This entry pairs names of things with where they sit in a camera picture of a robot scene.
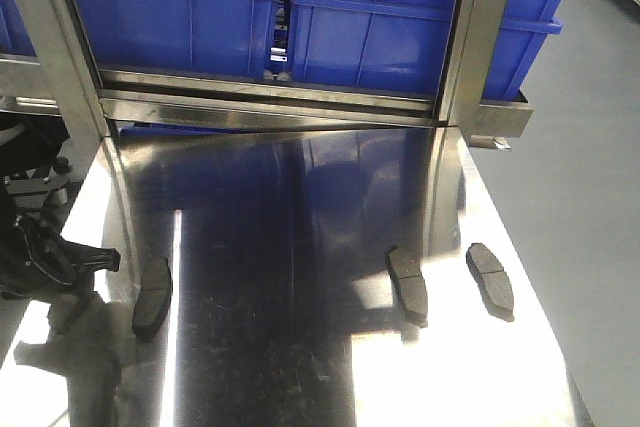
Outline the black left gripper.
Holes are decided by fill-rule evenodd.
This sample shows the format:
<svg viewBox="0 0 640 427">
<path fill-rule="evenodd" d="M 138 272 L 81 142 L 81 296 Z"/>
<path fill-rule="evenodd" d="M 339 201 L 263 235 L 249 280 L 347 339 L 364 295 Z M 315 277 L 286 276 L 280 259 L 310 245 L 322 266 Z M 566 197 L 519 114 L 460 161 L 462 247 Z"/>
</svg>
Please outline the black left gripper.
<svg viewBox="0 0 640 427">
<path fill-rule="evenodd" d="M 55 236 L 48 236 L 14 198 L 1 187 L 1 293 L 34 297 L 69 287 L 77 277 L 100 270 L 118 272 L 116 249 L 64 241 L 62 252 Z"/>
</svg>

